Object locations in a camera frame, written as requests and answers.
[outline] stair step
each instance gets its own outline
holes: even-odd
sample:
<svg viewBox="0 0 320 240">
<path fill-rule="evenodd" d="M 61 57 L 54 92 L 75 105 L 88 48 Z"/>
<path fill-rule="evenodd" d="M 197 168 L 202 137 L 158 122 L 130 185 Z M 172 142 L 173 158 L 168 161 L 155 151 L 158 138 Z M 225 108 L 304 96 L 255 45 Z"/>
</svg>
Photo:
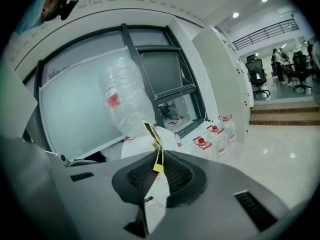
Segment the stair step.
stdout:
<svg viewBox="0 0 320 240">
<path fill-rule="evenodd" d="M 320 126 L 320 112 L 252 114 L 251 125 Z"/>
<path fill-rule="evenodd" d="M 300 113 L 319 112 L 320 107 L 314 101 L 257 105 L 251 109 L 252 114 L 279 114 L 279 113 Z"/>
</svg>

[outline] red bottle cap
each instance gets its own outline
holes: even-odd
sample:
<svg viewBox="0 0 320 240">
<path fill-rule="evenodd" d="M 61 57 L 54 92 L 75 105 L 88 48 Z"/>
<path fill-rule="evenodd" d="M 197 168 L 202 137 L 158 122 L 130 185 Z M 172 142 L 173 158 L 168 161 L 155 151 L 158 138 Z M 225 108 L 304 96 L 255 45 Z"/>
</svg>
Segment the red bottle cap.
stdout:
<svg viewBox="0 0 320 240">
<path fill-rule="evenodd" d="M 205 139 L 204 139 L 204 138 L 200 138 L 200 139 L 198 140 L 198 142 L 199 142 L 199 146 L 203 146 L 203 145 L 205 145 L 205 144 L 206 144 L 206 142 L 205 142 Z"/>
</svg>

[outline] railing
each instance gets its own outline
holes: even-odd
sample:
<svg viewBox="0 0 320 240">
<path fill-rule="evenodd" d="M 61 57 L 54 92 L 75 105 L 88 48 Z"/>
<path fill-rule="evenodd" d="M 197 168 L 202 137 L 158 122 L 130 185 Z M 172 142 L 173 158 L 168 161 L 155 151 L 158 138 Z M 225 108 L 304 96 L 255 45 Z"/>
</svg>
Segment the railing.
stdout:
<svg viewBox="0 0 320 240">
<path fill-rule="evenodd" d="M 234 41 L 233 44 L 236 47 L 236 49 L 239 51 L 244 47 L 253 45 L 262 40 L 265 40 L 286 32 L 290 32 L 293 30 L 298 30 L 298 29 L 299 28 L 295 20 L 292 18 L 292 19 L 288 19 L 288 20 L 281 21 L 279 23 L 267 26 L 258 31 L 255 31 L 249 35 L 246 35 L 238 39 L 237 41 Z"/>
</svg>

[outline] cable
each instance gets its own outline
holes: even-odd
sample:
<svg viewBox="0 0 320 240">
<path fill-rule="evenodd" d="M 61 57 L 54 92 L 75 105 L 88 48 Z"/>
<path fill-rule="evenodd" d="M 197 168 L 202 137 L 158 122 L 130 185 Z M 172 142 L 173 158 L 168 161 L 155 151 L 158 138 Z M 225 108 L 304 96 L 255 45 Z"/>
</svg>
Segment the cable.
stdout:
<svg viewBox="0 0 320 240">
<path fill-rule="evenodd" d="M 204 113 L 204 120 L 203 122 L 206 121 L 206 116 L 207 116 L 207 106 L 208 106 L 208 73 L 206 67 L 204 67 L 204 72 L 205 72 L 205 85 L 206 85 L 206 104 L 205 104 L 205 113 Z"/>
</svg>

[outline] window frame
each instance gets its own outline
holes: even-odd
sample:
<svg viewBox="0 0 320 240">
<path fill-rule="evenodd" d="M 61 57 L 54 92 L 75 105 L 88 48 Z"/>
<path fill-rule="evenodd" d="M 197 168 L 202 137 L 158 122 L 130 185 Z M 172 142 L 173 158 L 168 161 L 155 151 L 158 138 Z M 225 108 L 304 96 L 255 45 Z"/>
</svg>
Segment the window frame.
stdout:
<svg viewBox="0 0 320 240">
<path fill-rule="evenodd" d="M 137 45 L 134 46 L 133 41 L 130 37 L 130 32 L 129 30 L 158 30 L 162 31 L 165 34 L 165 37 L 167 38 L 168 42 L 171 45 Z M 204 120 L 207 119 L 205 117 L 205 105 L 204 101 L 201 95 L 201 92 L 198 87 L 197 80 L 195 78 L 195 75 L 192 71 L 192 68 L 189 64 L 188 58 L 186 54 L 184 53 L 183 49 L 181 48 L 178 40 L 176 39 L 175 35 L 172 33 L 171 29 L 166 26 L 166 27 L 160 27 L 160 26 L 152 26 L 152 25 L 126 25 L 125 23 L 122 23 L 120 26 L 115 26 L 115 27 L 110 27 L 110 28 L 105 28 L 105 29 L 100 29 L 91 33 L 87 33 L 85 35 L 79 36 L 58 49 L 54 50 L 52 53 L 50 53 L 47 57 L 44 59 L 41 59 L 38 61 L 37 66 L 27 75 L 27 77 L 24 79 L 23 83 L 26 84 L 30 78 L 35 75 L 35 81 L 34 81 L 34 97 L 38 101 L 38 105 L 35 109 L 35 119 L 36 119 L 36 124 L 38 127 L 38 130 L 40 132 L 40 135 L 42 137 L 42 142 L 45 144 L 44 148 L 47 151 L 51 151 L 49 142 L 46 138 L 45 134 L 45 129 L 42 123 L 42 118 L 41 118 L 41 113 L 40 113 L 40 105 L 39 105 L 39 88 L 42 86 L 42 78 L 43 78 L 43 71 L 45 64 L 48 63 L 51 59 L 53 59 L 55 56 L 58 54 L 62 53 L 64 50 L 70 48 L 73 45 L 76 45 L 77 43 L 80 43 L 82 41 L 88 40 L 90 38 L 111 33 L 111 32 L 117 32 L 119 31 L 122 35 L 122 40 L 125 46 L 127 46 L 128 51 L 130 53 L 131 59 L 136 63 L 138 66 L 143 83 L 144 83 L 144 88 L 146 91 L 147 96 L 149 97 L 153 110 L 154 110 L 154 115 L 155 115 L 155 120 L 157 125 L 160 127 L 165 128 L 161 113 L 158 109 L 158 105 L 173 99 L 176 99 L 178 97 L 181 97 L 181 95 L 187 95 L 187 94 L 192 94 L 191 96 L 191 101 L 196 113 L 196 116 L 198 120 L 195 120 L 192 122 L 189 126 L 186 128 L 180 130 L 178 134 L 180 137 L 184 137 L 188 133 L 190 133 L 192 130 L 194 130 L 196 127 L 198 127 Z M 193 81 L 192 84 L 188 84 L 186 86 L 182 86 L 180 88 L 174 89 L 174 90 L 169 90 L 163 93 L 159 93 L 157 96 L 155 96 L 152 87 L 150 86 L 150 81 L 147 77 L 146 71 L 143 66 L 143 61 L 141 58 L 140 53 L 147 53 L 147 52 L 156 52 L 156 51 L 173 51 L 178 53 L 178 56 L 183 60 L 188 73 Z"/>
</svg>

